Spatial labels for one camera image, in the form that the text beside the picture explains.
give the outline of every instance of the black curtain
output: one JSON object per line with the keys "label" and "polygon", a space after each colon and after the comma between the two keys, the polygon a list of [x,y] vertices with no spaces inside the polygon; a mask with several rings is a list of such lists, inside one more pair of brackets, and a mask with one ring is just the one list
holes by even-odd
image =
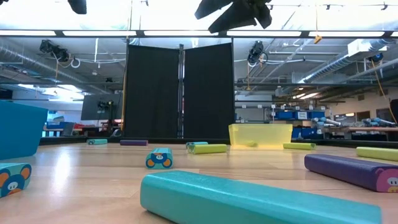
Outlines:
{"label": "black curtain", "polygon": [[124,135],[176,138],[178,50],[130,45]]}
{"label": "black curtain", "polygon": [[233,85],[232,44],[185,51],[184,138],[229,138]]}

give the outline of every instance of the light fixture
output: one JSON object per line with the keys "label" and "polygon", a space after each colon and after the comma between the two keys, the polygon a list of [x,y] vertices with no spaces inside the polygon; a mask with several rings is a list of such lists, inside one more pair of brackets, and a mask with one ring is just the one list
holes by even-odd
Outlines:
{"label": "light fixture", "polygon": [[0,35],[55,36],[52,30],[0,30]]}
{"label": "light fixture", "polygon": [[310,32],[310,37],[319,35],[321,37],[381,37],[383,31],[320,31]]}
{"label": "light fixture", "polygon": [[299,95],[296,96],[296,98],[300,98],[300,97],[302,97],[304,95],[305,95],[305,93],[299,94]]}
{"label": "light fixture", "polygon": [[59,98],[59,99],[49,99],[49,101],[54,101],[54,102],[73,102],[73,99],[71,98]]}
{"label": "light fixture", "polygon": [[298,37],[300,31],[269,31],[269,30],[230,30],[226,35],[229,36],[259,36],[259,37]]}
{"label": "light fixture", "polygon": [[62,31],[65,36],[88,36],[88,37],[96,37],[96,36],[135,36],[137,35],[136,31],[131,30],[104,30],[104,31],[96,31],[96,30],[75,30],[75,31]]}
{"label": "light fixture", "polygon": [[218,33],[211,34],[207,30],[147,30],[145,35],[153,36],[207,36],[218,35]]}
{"label": "light fixture", "polygon": [[75,87],[74,85],[58,85],[59,87],[62,87],[66,90],[74,91],[75,93],[81,93],[82,90]]}
{"label": "light fixture", "polygon": [[18,86],[19,87],[23,87],[23,88],[28,88],[28,89],[31,89],[31,90],[35,89],[35,86],[33,86],[33,85],[18,84]]}
{"label": "light fixture", "polygon": [[301,100],[305,100],[305,99],[311,98],[311,97],[313,97],[313,96],[315,96],[315,95],[317,95],[317,94],[319,94],[319,93],[310,93],[310,94],[308,94],[307,96],[301,97],[300,99],[301,99]]}

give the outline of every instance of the teal foam block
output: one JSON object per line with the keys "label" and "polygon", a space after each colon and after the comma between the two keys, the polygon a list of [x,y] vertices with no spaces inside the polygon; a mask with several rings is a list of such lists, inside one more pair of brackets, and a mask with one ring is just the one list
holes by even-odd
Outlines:
{"label": "teal foam block", "polygon": [[381,209],[184,171],[148,174],[141,206],[176,223],[381,223]]}
{"label": "teal foam block", "polygon": [[0,163],[0,198],[25,190],[31,173],[26,163]]}
{"label": "teal foam block", "polygon": [[188,149],[188,146],[196,145],[196,144],[209,144],[208,142],[187,142],[185,144],[185,148]]}
{"label": "teal foam block", "polygon": [[87,144],[94,145],[94,144],[107,144],[107,139],[89,139],[87,140]]}
{"label": "teal foam block", "polygon": [[148,169],[170,169],[173,166],[173,151],[170,148],[155,148],[145,159]]}
{"label": "teal foam block", "polygon": [[0,159],[34,155],[47,109],[0,101],[0,119]]}

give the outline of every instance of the purple cylinder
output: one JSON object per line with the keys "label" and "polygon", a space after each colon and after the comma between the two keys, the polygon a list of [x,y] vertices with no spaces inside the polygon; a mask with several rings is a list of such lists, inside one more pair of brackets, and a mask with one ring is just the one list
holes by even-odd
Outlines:
{"label": "purple cylinder", "polygon": [[121,146],[147,146],[148,140],[120,140]]}
{"label": "purple cylinder", "polygon": [[398,166],[324,154],[306,155],[304,165],[312,172],[369,190],[398,193]]}

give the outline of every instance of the cable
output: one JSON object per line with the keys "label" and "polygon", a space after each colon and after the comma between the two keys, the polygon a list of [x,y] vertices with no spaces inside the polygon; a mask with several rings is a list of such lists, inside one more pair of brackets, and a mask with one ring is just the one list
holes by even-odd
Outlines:
{"label": "cable", "polygon": [[391,113],[392,119],[394,119],[394,122],[397,124],[396,117],[395,117],[394,114],[392,113],[390,100],[387,99],[386,95],[384,94],[383,88],[381,87],[380,80],[379,80],[379,75],[377,74],[377,70],[374,71],[374,74],[375,74],[375,76],[376,76],[377,83],[379,84],[381,93],[383,94],[384,99],[386,99],[386,101],[388,102],[388,108],[390,109],[390,113]]}

